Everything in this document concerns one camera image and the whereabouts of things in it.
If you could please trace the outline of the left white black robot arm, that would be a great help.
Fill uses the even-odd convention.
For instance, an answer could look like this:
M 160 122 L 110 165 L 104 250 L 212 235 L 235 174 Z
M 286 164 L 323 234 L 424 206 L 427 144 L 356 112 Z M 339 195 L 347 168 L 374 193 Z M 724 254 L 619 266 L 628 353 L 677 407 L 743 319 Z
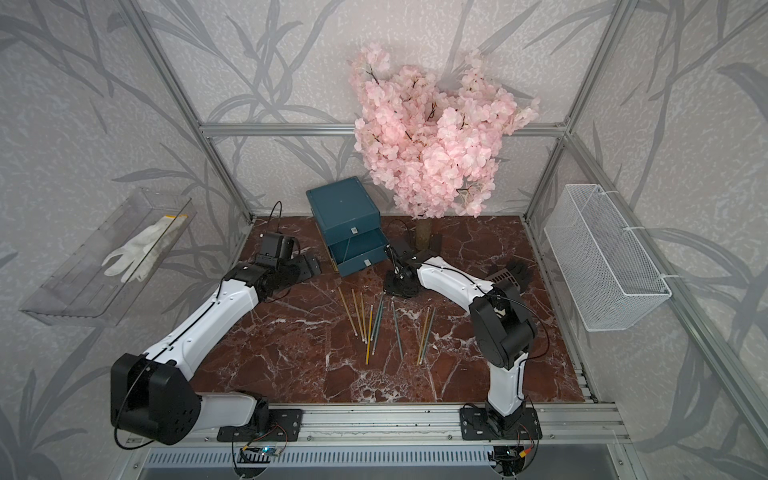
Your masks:
M 248 393 L 199 393 L 198 367 L 247 313 L 322 272 L 294 237 L 266 233 L 252 261 L 236 264 L 184 322 L 140 355 L 126 353 L 110 371 L 110 421 L 147 443 L 174 445 L 190 433 L 223 429 L 230 440 L 273 430 L 267 399 Z

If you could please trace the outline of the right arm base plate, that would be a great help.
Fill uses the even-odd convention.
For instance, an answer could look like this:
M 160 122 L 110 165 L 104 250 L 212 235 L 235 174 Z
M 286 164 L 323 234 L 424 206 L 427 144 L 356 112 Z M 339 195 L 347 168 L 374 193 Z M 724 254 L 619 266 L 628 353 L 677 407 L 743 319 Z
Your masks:
M 502 415 L 489 404 L 465 404 L 459 409 L 463 440 L 539 441 L 542 430 L 535 408 L 524 402 L 510 415 Z

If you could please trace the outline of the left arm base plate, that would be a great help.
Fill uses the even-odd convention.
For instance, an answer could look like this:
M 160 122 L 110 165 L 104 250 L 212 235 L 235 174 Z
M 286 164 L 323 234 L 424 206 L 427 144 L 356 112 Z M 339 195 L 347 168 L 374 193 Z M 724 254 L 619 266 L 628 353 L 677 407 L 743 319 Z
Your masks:
M 216 440 L 228 443 L 268 441 L 290 443 L 298 440 L 304 411 L 301 409 L 260 409 L 244 426 L 222 427 Z

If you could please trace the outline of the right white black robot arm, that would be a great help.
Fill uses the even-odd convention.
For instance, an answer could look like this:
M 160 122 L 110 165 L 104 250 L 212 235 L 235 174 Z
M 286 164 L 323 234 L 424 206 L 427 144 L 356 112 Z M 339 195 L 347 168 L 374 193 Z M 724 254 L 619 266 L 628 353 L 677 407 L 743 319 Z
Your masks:
M 403 241 L 385 247 L 393 269 L 385 291 L 412 298 L 434 291 L 470 315 L 478 348 L 489 364 L 488 416 L 512 420 L 522 414 L 525 367 L 537 336 L 533 312 L 510 280 L 493 283 L 465 273 L 440 256 L 414 253 Z

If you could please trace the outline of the teal drawer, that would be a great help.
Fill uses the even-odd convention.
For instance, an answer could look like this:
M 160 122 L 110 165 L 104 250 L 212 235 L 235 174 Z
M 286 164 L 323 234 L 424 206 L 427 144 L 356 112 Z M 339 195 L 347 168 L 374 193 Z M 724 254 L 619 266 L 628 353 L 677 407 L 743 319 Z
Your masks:
M 339 274 L 346 277 L 385 261 L 388 244 L 382 230 L 374 229 L 330 245 L 329 253 Z

